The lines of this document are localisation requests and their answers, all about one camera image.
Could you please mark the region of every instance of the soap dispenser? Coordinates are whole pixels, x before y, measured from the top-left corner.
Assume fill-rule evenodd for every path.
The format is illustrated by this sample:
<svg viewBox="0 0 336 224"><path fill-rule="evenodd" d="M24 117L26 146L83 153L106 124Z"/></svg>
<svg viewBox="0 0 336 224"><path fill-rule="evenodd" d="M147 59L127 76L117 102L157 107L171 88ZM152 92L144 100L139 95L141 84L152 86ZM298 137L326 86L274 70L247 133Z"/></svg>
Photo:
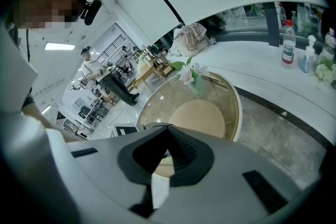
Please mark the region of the soap dispenser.
<svg viewBox="0 0 336 224"><path fill-rule="evenodd" d="M303 62L301 65L301 70L303 73L308 73L314 63L315 49L313 48L313 45L316 42L316 38L315 36L310 35L308 39L309 46L306 47L306 52L304 53Z"/></svg>

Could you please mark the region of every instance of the person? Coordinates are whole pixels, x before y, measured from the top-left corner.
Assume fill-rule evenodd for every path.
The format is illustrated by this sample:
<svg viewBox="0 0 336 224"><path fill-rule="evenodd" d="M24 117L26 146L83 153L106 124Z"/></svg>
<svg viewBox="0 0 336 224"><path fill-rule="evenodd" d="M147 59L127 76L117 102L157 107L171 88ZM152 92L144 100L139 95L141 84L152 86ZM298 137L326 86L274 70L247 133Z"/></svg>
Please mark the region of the person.
<svg viewBox="0 0 336 224"><path fill-rule="evenodd" d="M91 59L90 47L82 49L80 55L84 60L81 66L82 72L87 79L94 80L102 88L112 91L126 104L135 105L137 103L135 99L139 94L130 93L126 86L107 70L108 66L103 66L97 60Z"/></svg>
<svg viewBox="0 0 336 224"><path fill-rule="evenodd" d="M85 4L86 0L13 0L5 14L4 23L14 44L19 48L18 29L45 28L47 23L53 22L74 22L83 12ZM40 112L30 93L22 106L25 115L40 120L47 129L58 130L66 142L82 141L50 123Z"/></svg>

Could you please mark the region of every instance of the plastic water bottle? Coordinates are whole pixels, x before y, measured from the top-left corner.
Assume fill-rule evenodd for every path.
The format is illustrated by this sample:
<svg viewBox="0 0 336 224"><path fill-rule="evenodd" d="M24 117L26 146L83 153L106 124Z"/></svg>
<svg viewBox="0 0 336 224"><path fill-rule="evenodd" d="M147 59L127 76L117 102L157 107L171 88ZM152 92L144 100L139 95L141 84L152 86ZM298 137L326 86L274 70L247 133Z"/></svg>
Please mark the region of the plastic water bottle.
<svg viewBox="0 0 336 224"><path fill-rule="evenodd" d="M320 59L322 57L327 57L327 59L333 61L335 58L335 47L336 39L334 37L334 29L329 28L329 33L325 35L325 43L320 54Z"/></svg>
<svg viewBox="0 0 336 224"><path fill-rule="evenodd" d="M296 36L292 20L286 20L286 26L283 31L283 44L281 64L284 68L289 69L293 64L296 45Z"/></svg>
<svg viewBox="0 0 336 224"><path fill-rule="evenodd" d="M284 27L286 25L286 12L282 4L279 4L280 12L279 12L279 18L281 26Z"/></svg>

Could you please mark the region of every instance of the metal railing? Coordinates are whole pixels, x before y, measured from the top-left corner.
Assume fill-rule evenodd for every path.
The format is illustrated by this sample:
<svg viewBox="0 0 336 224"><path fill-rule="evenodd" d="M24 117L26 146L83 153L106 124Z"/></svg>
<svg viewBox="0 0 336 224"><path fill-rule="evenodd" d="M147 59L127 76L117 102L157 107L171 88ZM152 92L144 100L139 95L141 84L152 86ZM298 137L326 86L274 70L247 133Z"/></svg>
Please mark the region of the metal railing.
<svg viewBox="0 0 336 224"><path fill-rule="evenodd" d="M97 61L101 64L105 63L109 57L118 49L120 48L124 43L126 39L120 35L117 37L97 58Z"/></svg>

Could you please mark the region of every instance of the towel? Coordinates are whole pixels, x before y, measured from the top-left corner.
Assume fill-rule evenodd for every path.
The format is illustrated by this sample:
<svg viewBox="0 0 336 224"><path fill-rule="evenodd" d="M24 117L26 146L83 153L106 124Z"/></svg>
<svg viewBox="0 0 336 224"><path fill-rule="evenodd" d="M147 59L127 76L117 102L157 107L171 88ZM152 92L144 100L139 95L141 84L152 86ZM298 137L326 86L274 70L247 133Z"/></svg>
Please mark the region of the towel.
<svg viewBox="0 0 336 224"><path fill-rule="evenodd" d="M183 26L181 28L181 32L177 37L184 35L185 43L188 47L188 50L195 50L197 49L197 43L203 39L205 33L206 28L203 25L194 23L191 25Z"/></svg>

